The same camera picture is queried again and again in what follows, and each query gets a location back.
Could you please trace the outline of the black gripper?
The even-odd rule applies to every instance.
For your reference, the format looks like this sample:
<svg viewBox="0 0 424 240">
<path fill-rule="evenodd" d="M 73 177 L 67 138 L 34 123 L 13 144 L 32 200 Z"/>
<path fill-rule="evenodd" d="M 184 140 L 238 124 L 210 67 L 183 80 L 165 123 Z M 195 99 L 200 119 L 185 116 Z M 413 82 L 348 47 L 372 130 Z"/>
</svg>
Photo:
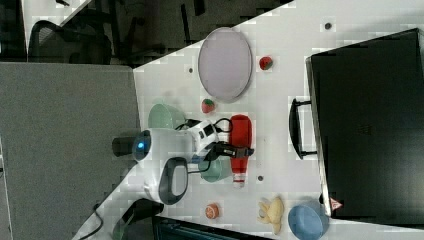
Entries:
<svg viewBox="0 0 424 240">
<path fill-rule="evenodd" d="M 213 143 L 212 148 L 205 157 L 206 161 L 214 161 L 220 156 L 244 158 L 254 154 L 254 150 L 248 147 L 236 148 L 229 143 Z"/>
</svg>

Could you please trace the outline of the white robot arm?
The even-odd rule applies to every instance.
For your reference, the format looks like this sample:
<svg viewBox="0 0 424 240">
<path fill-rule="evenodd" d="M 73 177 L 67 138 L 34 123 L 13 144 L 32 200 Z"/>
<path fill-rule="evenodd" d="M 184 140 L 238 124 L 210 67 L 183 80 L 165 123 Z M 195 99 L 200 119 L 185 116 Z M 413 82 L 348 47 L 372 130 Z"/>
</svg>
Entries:
<svg viewBox="0 0 424 240">
<path fill-rule="evenodd" d="M 130 155 L 136 164 L 112 192 L 113 213 L 104 217 L 104 231 L 112 234 L 119 220 L 140 199 L 164 205 L 179 202 L 184 194 L 173 192 L 172 187 L 187 189 L 190 164 L 254 153 L 249 147 L 221 141 L 218 132 L 215 124 L 203 120 L 191 123 L 186 130 L 148 128 L 132 137 L 115 138 L 114 155 Z"/>
</svg>

